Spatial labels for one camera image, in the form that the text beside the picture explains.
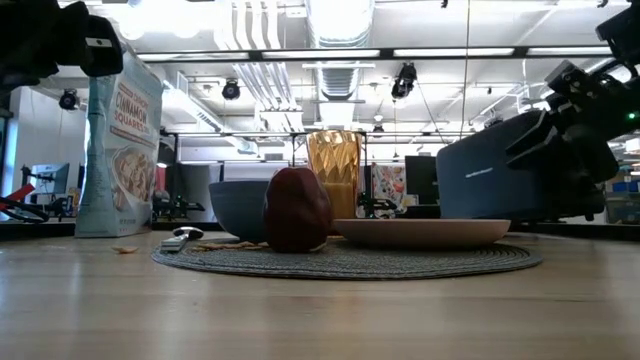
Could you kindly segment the pink plate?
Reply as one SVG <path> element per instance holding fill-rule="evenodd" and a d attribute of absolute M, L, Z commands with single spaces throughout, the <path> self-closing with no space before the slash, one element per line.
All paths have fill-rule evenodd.
<path fill-rule="evenodd" d="M 464 249 L 493 244 L 511 225 L 504 219 L 337 219 L 349 241 L 396 249 Z"/>

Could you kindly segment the background computer monitor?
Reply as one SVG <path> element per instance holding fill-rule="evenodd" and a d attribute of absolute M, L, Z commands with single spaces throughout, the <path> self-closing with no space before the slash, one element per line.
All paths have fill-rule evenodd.
<path fill-rule="evenodd" d="M 60 195 L 67 190 L 69 163 L 38 164 L 30 169 L 30 180 L 38 195 Z"/>

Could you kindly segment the black background screen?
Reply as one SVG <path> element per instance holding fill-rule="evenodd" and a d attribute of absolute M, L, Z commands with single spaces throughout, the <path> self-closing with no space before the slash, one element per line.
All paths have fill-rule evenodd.
<path fill-rule="evenodd" d="M 436 158 L 432 156 L 405 157 L 406 192 L 418 197 L 421 205 L 435 205 L 439 200 Z"/>

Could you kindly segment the light blue cereal box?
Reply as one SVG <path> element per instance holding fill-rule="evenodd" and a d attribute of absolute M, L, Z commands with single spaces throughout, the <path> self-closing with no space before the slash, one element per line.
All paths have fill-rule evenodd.
<path fill-rule="evenodd" d="M 126 49 L 123 70 L 89 80 L 78 238 L 123 237 L 152 222 L 163 83 Z"/>

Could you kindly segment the round grey woven placemat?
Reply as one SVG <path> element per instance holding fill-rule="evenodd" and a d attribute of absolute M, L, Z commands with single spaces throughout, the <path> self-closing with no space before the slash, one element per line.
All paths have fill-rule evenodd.
<path fill-rule="evenodd" d="M 207 249 L 202 242 L 178 252 L 156 247 L 162 265 L 200 272 L 313 280 L 422 280 L 502 273 L 535 267 L 543 258 L 526 248 L 494 243 L 471 250 L 405 251 L 366 248 L 333 240 L 319 252 L 278 253 L 269 248 Z"/>

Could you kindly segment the floral patterned object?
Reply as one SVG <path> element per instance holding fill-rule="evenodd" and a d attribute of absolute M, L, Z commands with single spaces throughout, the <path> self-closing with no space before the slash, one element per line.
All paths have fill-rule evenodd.
<path fill-rule="evenodd" d="M 409 195 L 406 190 L 406 171 L 403 164 L 371 165 L 372 195 L 375 199 L 390 200 L 395 210 L 375 210 L 382 218 L 395 218 L 397 213 L 405 213 L 409 206 L 418 204 L 417 195 Z"/>

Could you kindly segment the amber faceted tumbler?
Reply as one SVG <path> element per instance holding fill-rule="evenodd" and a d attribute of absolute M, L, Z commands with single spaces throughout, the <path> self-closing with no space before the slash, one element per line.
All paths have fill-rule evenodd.
<path fill-rule="evenodd" d="M 308 162 L 330 200 L 333 220 L 356 217 L 362 135 L 322 130 L 307 135 Z"/>

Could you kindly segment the blue bowl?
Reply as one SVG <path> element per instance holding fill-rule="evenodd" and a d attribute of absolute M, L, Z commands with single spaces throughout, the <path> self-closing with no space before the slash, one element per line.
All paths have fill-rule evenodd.
<path fill-rule="evenodd" d="M 208 189 L 219 225 L 242 241 L 265 241 L 263 208 L 268 185 L 267 180 L 211 183 Z"/>

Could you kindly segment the background storage shelf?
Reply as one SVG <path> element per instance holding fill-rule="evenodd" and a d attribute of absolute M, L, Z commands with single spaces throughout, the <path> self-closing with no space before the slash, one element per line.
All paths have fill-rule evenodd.
<path fill-rule="evenodd" d="M 608 224 L 640 225 L 640 161 L 623 163 L 605 183 Z"/>

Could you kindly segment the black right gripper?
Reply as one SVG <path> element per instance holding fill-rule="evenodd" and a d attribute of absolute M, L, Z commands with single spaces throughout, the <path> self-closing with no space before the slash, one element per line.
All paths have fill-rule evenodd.
<path fill-rule="evenodd" d="M 601 139 L 570 141 L 578 167 L 595 183 L 613 178 L 619 165 L 606 141 L 640 130 L 640 73 L 632 70 L 630 79 L 621 82 L 610 74 L 620 66 L 611 61 L 588 73 L 567 60 L 561 62 L 545 78 L 554 91 L 551 110 L 520 115 L 534 123 L 506 148 L 508 167 L 541 167 L 550 144 L 561 141 L 570 127 L 582 126 Z"/>

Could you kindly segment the black toaster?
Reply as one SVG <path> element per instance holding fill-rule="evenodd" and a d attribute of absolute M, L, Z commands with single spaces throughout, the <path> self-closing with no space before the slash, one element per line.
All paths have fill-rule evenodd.
<path fill-rule="evenodd" d="M 446 146 L 436 156 L 443 218 L 555 221 L 604 211 L 604 195 L 567 152 L 551 150 L 529 167 L 512 168 L 512 143 L 536 125 L 526 112 Z"/>

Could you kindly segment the red background equipment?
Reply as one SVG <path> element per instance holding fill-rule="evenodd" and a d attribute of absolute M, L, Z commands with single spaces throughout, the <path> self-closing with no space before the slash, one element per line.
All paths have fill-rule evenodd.
<path fill-rule="evenodd" d="M 23 185 L 18 190 L 14 191 L 13 193 L 9 194 L 7 196 L 7 199 L 11 201 L 20 201 L 23 200 L 27 195 L 32 193 L 34 190 L 35 187 L 32 184 L 28 183 L 26 185 Z M 4 200 L 0 201 L 0 211 L 5 210 L 7 207 L 8 205 Z"/>

